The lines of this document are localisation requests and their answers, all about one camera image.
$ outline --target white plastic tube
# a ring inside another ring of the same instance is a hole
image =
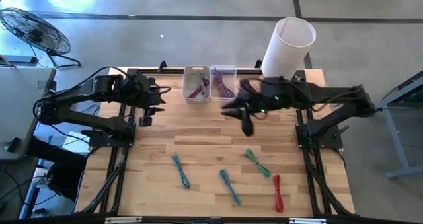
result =
[[[295,17],[280,20],[264,55],[263,75],[291,79],[315,40],[316,31],[305,20]]]

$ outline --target clear plastic container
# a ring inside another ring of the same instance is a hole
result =
[[[210,67],[210,96],[213,102],[230,102],[237,95],[237,67],[213,65]]]
[[[210,78],[210,68],[208,66],[186,66],[184,68],[182,96],[189,104],[205,104],[210,97],[210,83],[204,86],[204,90],[207,93],[205,98],[202,95],[202,92],[199,92],[194,98],[189,97],[200,84],[200,78],[198,76],[199,73],[201,73],[201,75],[206,79]]]

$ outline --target gray concrete floor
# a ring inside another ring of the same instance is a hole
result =
[[[422,0],[300,0],[305,17],[422,18]],[[292,0],[6,0],[15,6],[45,12],[123,15],[293,16]],[[170,66],[233,64],[253,67],[266,51],[275,22],[75,20],[48,19],[71,41],[68,56],[82,69],[58,71],[58,89],[65,89],[106,65]],[[374,102],[422,70],[423,24],[313,23],[317,40],[311,48],[313,68],[321,68],[330,86],[360,83]],[[30,55],[30,48],[0,31],[2,54]],[[49,61],[37,50],[43,65]],[[90,104],[82,104],[80,110]],[[410,133],[421,128],[421,112],[397,112],[397,125]],[[423,176],[387,180],[385,172],[400,168],[385,120],[352,118],[343,124],[344,156],[354,206],[359,215],[423,222]],[[65,132],[81,127],[61,124]],[[55,131],[40,126],[38,135]],[[423,148],[407,155],[422,164]]]

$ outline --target wooden table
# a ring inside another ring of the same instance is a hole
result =
[[[325,85],[322,70],[306,69],[305,74],[308,81]],[[312,216],[303,153],[297,148],[294,131],[295,109],[271,112],[266,120],[254,120],[255,136],[245,137],[238,120],[220,114],[220,104],[187,104],[182,97],[182,75],[153,76],[157,84],[171,86],[172,90],[162,96],[166,104],[160,107],[166,111],[153,116],[151,127],[137,128],[126,165],[119,215]],[[119,107],[103,103],[100,116],[117,116]],[[327,107],[314,115],[320,118],[329,112]],[[135,120],[140,116],[141,110],[137,109]],[[281,176],[283,213],[274,211],[272,179],[263,177],[258,167],[243,156],[248,148],[272,174]],[[182,185],[171,159],[173,153],[178,153],[191,189]],[[75,211],[87,206],[104,184],[109,156],[110,148],[103,147],[88,158]],[[344,207],[354,212],[342,159],[331,150],[322,150],[321,156],[328,186]],[[234,204],[219,176],[223,168],[242,201],[240,206]],[[320,189],[316,191],[323,210]],[[113,197],[114,186],[108,208]]]

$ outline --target fan grille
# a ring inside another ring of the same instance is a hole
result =
[[[59,55],[71,51],[69,40],[43,19],[17,8],[0,10],[0,21],[12,34],[45,52]]]

